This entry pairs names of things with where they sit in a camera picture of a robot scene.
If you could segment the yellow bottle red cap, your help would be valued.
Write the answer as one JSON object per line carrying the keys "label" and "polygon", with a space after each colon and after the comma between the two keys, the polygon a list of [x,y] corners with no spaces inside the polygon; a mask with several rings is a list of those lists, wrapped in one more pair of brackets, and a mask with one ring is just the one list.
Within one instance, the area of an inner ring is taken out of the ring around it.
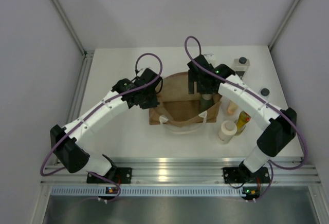
{"label": "yellow bottle red cap", "polygon": [[246,124],[250,121],[251,116],[248,115],[246,112],[242,111],[238,117],[238,119],[235,121],[236,127],[237,127],[237,131],[235,133],[236,136],[240,135],[245,127]]}

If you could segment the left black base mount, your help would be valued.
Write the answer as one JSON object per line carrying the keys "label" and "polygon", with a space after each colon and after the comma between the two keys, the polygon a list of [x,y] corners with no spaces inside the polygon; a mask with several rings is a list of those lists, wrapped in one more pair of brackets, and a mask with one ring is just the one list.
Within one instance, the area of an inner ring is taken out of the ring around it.
{"label": "left black base mount", "polygon": [[[112,167],[108,173],[106,173],[103,178],[109,179],[117,184],[130,184],[132,178],[132,168],[131,167]],[[103,184],[107,183],[99,177],[91,175],[87,176],[86,182],[89,184]]]}

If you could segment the right aluminium frame post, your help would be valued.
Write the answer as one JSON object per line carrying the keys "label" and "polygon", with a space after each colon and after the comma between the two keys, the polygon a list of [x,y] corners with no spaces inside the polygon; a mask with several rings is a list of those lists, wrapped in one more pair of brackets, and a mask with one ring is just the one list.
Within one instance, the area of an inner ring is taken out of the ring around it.
{"label": "right aluminium frame post", "polygon": [[301,2],[302,0],[292,0],[292,2],[289,4],[287,11],[285,12],[283,18],[281,19],[280,24],[268,45],[269,51],[272,51],[272,49],[275,47],[277,41],[279,40],[285,28],[289,24],[291,18],[293,17],[295,11],[297,10]]}

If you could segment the left aluminium frame post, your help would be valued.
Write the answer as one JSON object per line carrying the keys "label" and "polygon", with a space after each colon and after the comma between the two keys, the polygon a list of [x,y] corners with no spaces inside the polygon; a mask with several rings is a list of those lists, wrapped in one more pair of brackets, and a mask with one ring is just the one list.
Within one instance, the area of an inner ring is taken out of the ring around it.
{"label": "left aluminium frame post", "polygon": [[70,22],[68,16],[65,13],[61,3],[59,0],[50,0],[52,3],[56,13],[58,14],[60,20],[62,21],[64,27],[66,28],[67,32],[69,33],[70,37],[72,38],[74,44],[76,45],[77,49],[82,55],[86,55],[87,51],[83,47],[81,40],[79,39],[72,23]]}

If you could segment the clear bottle black cap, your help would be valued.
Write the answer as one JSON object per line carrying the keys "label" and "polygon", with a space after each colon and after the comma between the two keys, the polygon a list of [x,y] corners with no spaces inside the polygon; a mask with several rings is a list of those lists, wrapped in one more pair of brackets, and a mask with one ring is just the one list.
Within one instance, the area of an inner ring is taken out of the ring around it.
{"label": "clear bottle black cap", "polygon": [[232,69],[242,80],[250,66],[250,60],[246,57],[240,57],[233,60]]}

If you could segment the white bottle dark cap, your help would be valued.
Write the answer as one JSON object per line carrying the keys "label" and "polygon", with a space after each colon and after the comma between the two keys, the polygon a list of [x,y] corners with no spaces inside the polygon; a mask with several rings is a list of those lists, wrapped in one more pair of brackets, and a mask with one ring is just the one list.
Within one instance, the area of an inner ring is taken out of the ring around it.
{"label": "white bottle dark cap", "polygon": [[261,88],[259,91],[259,94],[262,98],[265,100],[268,100],[269,95],[270,95],[270,90],[268,88]]}

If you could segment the aluminium mounting rail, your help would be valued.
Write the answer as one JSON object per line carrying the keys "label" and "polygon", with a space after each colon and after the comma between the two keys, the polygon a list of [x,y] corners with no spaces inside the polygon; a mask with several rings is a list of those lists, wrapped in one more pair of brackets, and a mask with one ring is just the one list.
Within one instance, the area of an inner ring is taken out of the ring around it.
{"label": "aluminium mounting rail", "polygon": [[[237,166],[238,158],[115,158],[120,167],[132,168],[132,185],[224,185],[223,168]],[[314,165],[288,171],[273,167],[274,186],[319,185]]]}

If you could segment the brown canvas tote bag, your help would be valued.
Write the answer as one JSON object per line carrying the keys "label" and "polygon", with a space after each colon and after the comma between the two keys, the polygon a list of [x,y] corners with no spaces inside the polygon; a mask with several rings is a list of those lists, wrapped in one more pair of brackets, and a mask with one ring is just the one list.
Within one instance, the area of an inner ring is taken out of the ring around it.
{"label": "brown canvas tote bag", "polygon": [[193,132],[205,123],[215,123],[221,105],[221,95],[214,94],[214,104],[200,109],[201,94],[189,94],[188,73],[179,72],[163,79],[156,88],[158,106],[149,109],[149,125],[161,125],[178,134]]}

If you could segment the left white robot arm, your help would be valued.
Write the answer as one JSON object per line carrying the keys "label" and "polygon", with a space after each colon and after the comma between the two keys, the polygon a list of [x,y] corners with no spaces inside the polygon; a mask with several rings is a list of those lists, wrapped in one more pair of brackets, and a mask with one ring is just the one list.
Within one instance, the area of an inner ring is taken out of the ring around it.
{"label": "left white robot arm", "polygon": [[141,109],[156,107],[157,86],[162,77],[146,68],[140,76],[119,80],[107,95],[76,120],[50,130],[53,153],[70,173],[80,170],[98,174],[104,182],[116,177],[115,164],[106,155],[87,150],[87,145],[103,126],[133,106]]}

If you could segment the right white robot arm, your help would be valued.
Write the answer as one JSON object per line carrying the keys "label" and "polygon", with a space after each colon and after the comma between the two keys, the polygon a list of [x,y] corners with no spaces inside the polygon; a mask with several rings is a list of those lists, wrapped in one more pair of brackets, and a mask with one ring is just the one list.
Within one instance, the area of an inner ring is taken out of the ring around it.
{"label": "right white robot arm", "polygon": [[236,170],[236,182],[254,181],[259,169],[275,157],[296,136],[297,114],[283,110],[249,89],[233,69],[225,64],[213,67],[200,54],[188,64],[189,93],[220,94],[237,104],[262,130],[252,152]]}

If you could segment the round white jar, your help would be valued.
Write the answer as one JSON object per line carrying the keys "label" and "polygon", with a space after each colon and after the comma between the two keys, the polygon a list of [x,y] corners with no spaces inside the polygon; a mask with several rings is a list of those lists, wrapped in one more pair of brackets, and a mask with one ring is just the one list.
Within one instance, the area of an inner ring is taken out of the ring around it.
{"label": "round white jar", "polygon": [[233,121],[224,121],[217,133],[218,142],[220,144],[228,144],[237,132],[237,126]]}

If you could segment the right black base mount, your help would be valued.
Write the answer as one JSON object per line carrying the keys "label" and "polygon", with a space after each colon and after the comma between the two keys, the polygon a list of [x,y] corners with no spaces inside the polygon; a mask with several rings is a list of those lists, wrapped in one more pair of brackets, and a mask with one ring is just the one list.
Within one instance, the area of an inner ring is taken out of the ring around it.
{"label": "right black base mount", "polygon": [[252,173],[242,167],[224,167],[223,176],[225,184],[269,183],[270,173],[266,167],[261,167]]}

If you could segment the orange bottle pink cap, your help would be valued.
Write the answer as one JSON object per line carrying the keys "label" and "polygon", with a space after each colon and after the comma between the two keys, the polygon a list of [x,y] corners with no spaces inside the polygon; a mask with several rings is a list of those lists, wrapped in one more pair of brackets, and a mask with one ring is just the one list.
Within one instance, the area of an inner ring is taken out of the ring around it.
{"label": "orange bottle pink cap", "polygon": [[226,112],[228,115],[234,115],[238,108],[239,108],[239,106],[236,103],[234,103],[233,101],[230,101]]}

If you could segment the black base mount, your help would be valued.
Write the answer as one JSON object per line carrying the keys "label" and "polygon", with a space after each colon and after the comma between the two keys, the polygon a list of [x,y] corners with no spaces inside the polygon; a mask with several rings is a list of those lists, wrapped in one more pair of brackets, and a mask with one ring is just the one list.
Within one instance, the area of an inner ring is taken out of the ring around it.
{"label": "black base mount", "polygon": [[261,167],[252,173],[242,167],[224,167],[223,176],[225,184],[269,183],[270,173],[266,167]]}
{"label": "black base mount", "polygon": [[[131,167],[112,167],[108,173],[106,173],[103,178],[109,179],[117,184],[130,184],[132,178],[132,168]],[[89,184],[103,184],[107,183],[99,177],[91,175],[87,176],[86,182]]]}

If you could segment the aluminium frame post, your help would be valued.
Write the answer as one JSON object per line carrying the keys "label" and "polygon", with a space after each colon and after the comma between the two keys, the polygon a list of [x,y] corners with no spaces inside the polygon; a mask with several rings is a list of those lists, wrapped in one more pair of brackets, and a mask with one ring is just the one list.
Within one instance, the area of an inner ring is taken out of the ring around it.
{"label": "aluminium frame post", "polygon": [[293,17],[295,11],[297,10],[301,2],[302,0],[292,0],[292,2],[289,4],[287,11],[285,12],[283,18],[281,19],[280,24],[268,45],[269,51],[272,51],[272,49],[275,47],[277,41],[279,40],[285,28],[289,24],[291,18]]}
{"label": "aluminium frame post", "polygon": [[83,47],[81,40],[79,39],[72,23],[70,22],[68,16],[65,13],[61,3],[59,0],[50,0],[52,3],[56,13],[58,14],[60,20],[62,21],[64,27],[66,28],[67,32],[69,33],[70,37],[72,38],[74,44],[76,45],[77,49],[82,55],[86,55],[87,51]]}

